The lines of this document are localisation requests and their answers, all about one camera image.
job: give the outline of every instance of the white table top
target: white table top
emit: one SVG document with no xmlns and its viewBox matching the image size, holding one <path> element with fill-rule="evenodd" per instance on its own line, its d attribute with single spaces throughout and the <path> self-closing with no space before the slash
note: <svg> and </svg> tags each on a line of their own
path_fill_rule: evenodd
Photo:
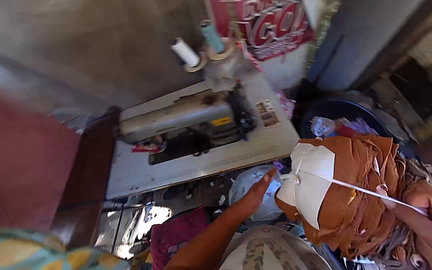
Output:
<svg viewBox="0 0 432 270">
<path fill-rule="evenodd" d="M 288 157 L 300 139 L 291 122 L 279 106 L 279 99 L 269 88 L 261 72 L 241 77 L 243 93 L 249 104 L 269 99 L 280 123 L 269 128 L 257 117 L 257 127 L 248 134 L 249 140 L 240 140 L 209 150 L 201 156 L 184 156 L 163 163 L 149 165 L 149 153 L 132 153 L 132 145 L 117 141 L 113 165 L 109 175 L 106 199 L 156 190 L 189 180 L 195 180 L 279 158 Z M 214 92 L 231 90 L 232 82 L 218 86 L 203 81 L 165 96 L 131 107 L 121 114 L 121 119 L 131 118 L 170 106 L 181 96 L 195 94 L 212 88 Z"/>
</svg>

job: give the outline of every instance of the gray wall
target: gray wall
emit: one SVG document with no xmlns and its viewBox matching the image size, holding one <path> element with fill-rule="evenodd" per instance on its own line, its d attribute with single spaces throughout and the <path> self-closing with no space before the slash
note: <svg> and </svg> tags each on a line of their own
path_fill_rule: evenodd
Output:
<svg viewBox="0 0 432 270">
<path fill-rule="evenodd" d="M 201 45 L 204 18 L 202 0 L 0 1 L 0 57 L 65 81 L 68 99 L 77 89 L 77 100 L 82 92 L 128 108 L 202 80 L 183 71 L 170 45 L 175 37 Z M 45 87 L 27 84 L 20 90 L 45 97 Z M 16 91 L 4 80 L 0 88 Z"/>
<path fill-rule="evenodd" d="M 319 88 L 338 91 L 350 87 L 422 2 L 344 0 L 316 54 L 308 80 L 314 81 L 322 72 Z M 328 61 L 340 37 L 342 40 Z"/>
</svg>

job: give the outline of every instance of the white thread spool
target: white thread spool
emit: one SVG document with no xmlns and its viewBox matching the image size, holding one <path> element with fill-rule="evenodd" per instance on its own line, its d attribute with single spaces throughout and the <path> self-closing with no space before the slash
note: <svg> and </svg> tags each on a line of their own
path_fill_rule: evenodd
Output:
<svg viewBox="0 0 432 270">
<path fill-rule="evenodd" d="M 191 67 L 197 66 L 201 61 L 195 51 L 189 47 L 188 44 L 186 44 L 186 42 L 184 42 L 184 40 L 180 37 L 177 37 L 174 40 L 174 44 L 171 46 L 171 49 L 173 49 L 173 51 L 176 52 L 177 55 Z"/>
</svg>

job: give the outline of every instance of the industrial sewing machine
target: industrial sewing machine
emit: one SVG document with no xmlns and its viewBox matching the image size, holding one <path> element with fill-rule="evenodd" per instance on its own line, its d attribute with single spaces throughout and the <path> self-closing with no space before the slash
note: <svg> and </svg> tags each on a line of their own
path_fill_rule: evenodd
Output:
<svg viewBox="0 0 432 270">
<path fill-rule="evenodd" d="M 123 120 L 119 124 L 122 140 L 160 144 L 149 156 L 151 165 L 200 156 L 213 148 L 247 140 L 246 135 L 255 128 L 255 117 L 240 89 L 240 83 L 231 91 L 206 89 L 181 96 L 169 107 Z"/>
</svg>

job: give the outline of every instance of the yellow label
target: yellow label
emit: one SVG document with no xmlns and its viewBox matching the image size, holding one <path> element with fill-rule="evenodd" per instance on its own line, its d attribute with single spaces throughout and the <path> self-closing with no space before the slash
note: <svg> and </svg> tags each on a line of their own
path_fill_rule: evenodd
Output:
<svg viewBox="0 0 432 270">
<path fill-rule="evenodd" d="M 231 123 L 231 118 L 229 116 L 213 120 L 213 126 L 220 126 L 229 123 Z"/>
</svg>

